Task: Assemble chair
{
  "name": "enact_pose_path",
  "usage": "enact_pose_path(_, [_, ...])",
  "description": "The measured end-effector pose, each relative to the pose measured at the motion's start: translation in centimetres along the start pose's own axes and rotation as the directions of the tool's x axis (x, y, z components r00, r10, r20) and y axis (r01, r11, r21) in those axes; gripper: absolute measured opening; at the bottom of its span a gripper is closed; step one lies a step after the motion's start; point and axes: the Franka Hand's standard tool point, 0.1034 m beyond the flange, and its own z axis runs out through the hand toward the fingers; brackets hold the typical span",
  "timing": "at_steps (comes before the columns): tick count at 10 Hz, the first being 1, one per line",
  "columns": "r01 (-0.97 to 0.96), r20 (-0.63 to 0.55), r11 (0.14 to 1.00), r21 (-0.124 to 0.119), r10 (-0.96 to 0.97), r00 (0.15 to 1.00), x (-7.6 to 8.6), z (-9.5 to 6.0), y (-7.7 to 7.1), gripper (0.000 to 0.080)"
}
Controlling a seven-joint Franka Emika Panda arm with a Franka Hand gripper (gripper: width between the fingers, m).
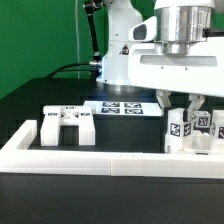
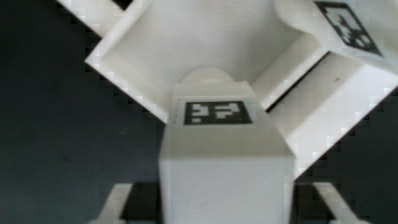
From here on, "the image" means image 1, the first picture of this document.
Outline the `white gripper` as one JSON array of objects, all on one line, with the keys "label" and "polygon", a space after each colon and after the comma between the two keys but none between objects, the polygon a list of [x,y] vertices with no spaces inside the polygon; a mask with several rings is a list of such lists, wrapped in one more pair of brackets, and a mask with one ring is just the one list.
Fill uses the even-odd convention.
[{"label": "white gripper", "polygon": [[186,110],[186,120],[192,121],[204,95],[224,97],[224,41],[193,44],[187,55],[163,55],[159,44],[135,44],[129,52],[128,78],[133,86],[161,89],[156,91],[161,113],[171,106],[170,91],[192,93]]}]

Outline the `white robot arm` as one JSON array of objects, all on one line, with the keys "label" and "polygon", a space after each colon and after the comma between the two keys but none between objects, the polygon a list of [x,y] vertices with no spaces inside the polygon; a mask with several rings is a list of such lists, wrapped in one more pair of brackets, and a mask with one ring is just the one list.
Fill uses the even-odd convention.
[{"label": "white robot arm", "polygon": [[147,20],[130,0],[103,3],[109,41],[98,83],[154,89],[162,107],[172,92],[187,93],[186,120],[206,96],[224,97],[224,30],[212,27],[224,0],[156,0]]}]

